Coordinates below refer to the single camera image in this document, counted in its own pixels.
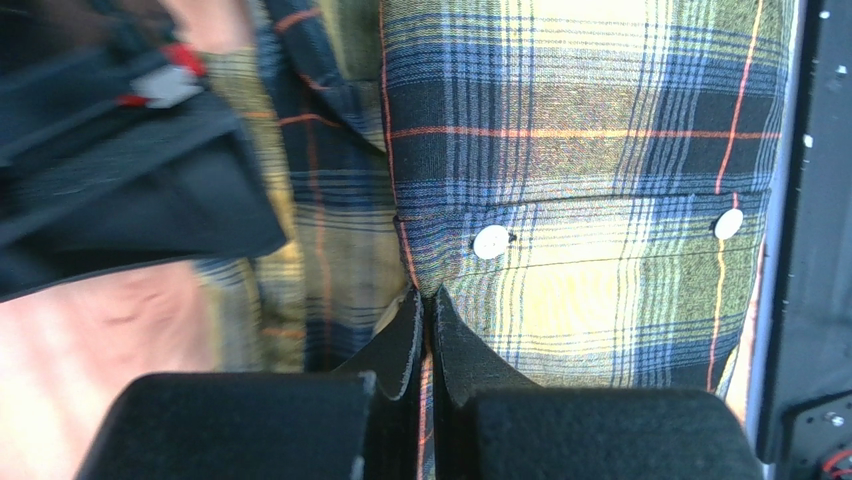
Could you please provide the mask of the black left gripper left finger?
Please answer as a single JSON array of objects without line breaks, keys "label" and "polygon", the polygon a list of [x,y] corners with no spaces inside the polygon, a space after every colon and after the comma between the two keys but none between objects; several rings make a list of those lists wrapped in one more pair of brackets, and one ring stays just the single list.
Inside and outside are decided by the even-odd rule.
[{"label": "black left gripper left finger", "polygon": [[423,302],[328,373],[151,374],[106,415],[82,479],[411,479]]}]

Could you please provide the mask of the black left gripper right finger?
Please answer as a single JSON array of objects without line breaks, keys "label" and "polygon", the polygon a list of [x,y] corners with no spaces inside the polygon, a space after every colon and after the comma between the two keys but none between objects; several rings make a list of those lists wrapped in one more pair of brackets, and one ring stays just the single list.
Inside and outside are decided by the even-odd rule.
[{"label": "black left gripper right finger", "polygon": [[433,300],[440,479],[758,479],[736,417],[699,390],[540,386]]}]

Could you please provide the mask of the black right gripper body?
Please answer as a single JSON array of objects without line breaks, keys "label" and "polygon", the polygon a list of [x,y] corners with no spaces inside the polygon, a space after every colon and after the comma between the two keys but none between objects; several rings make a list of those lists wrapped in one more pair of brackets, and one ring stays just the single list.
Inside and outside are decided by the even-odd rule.
[{"label": "black right gripper body", "polygon": [[160,1],[1,5],[1,297],[285,241],[259,155]]}]

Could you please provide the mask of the yellow black plaid shirt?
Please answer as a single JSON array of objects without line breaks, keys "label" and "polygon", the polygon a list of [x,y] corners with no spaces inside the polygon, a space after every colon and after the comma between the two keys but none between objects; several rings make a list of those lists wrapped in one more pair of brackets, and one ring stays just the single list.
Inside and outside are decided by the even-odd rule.
[{"label": "yellow black plaid shirt", "polygon": [[796,1],[173,1],[286,234],[203,261],[220,371],[327,372],[433,300],[543,387],[727,405]]}]

